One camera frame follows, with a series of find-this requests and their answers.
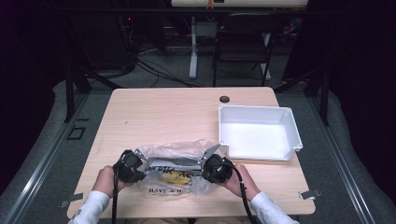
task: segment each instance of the dark background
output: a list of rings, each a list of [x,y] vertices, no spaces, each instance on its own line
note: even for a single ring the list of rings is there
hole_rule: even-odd
[[[52,91],[72,64],[88,67],[128,64],[129,52],[120,33],[105,38],[83,30],[71,21],[82,38],[76,47],[56,17],[40,11],[33,0],[3,1],[0,41],[0,169],[1,192],[21,167],[45,124],[54,102]],[[359,16],[334,20],[304,20],[284,78],[297,77],[327,64],[331,90],[346,115],[352,144],[376,184],[396,202],[396,23],[394,1],[310,0],[307,11],[360,12]],[[103,19],[98,29],[114,28]],[[95,39],[93,47],[87,38]],[[90,51],[105,41],[108,54]],[[124,51],[120,58],[112,50]]]

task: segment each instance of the white box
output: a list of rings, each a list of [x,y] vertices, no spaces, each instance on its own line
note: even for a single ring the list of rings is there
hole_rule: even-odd
[[[288,161],[303,148],[288,107],[220,105],[219,142],[230,159]]]

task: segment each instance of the plastic bag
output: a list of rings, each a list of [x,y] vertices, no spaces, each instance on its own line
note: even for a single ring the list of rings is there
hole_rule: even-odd
[[[195,142],[175,142],[166,145],[146,145],[137,148],[144,161],[146,178],[136,183],[147,195],[181,195],[193,193],[204,196],[216,185],[201,177],[198,161],[213,143],[201,139]]]

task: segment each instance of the person's left hand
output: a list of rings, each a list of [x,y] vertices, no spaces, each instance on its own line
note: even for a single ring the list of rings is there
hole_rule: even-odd
[[[131,183],[125,183],[119,180],[119,192],[125,187],[131,186]],[[113,167],[107,165],[102,170],[99,171],[98,176],[96,177],[95,184],[92,187],[92,190],[98,190],[105,193],[109,198],[113,197],[113,189],[114,189],[114,171]]]

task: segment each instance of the wooden tabletop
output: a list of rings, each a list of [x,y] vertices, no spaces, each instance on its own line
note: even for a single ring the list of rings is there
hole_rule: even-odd
[[[167,88],[113,91],[75,193],[83,199],[71,202],[73,216],[92,189],[97,173],[113,165],[125,149],[143,145],[208,139],[219,141],[220,96],[229,105],[278,106],[272,89],[259,88]],[[233,161],[246,165],[258,187],[290,215],[312,214],[311,200],[299,197],[307,191],[301,165],[294,154],[289,161]],[[245,216],[242,200],[222,187],[198,199],[193,194],[146,196],[136,185],[119,194],[119,218],[140,217],[235,217]],[[111,217],[111,201],[102,217]]]
[[[173,7],[206,7],[208,0],[172,0]],[[213,7],[306,7],[307,0],[224,0]]]

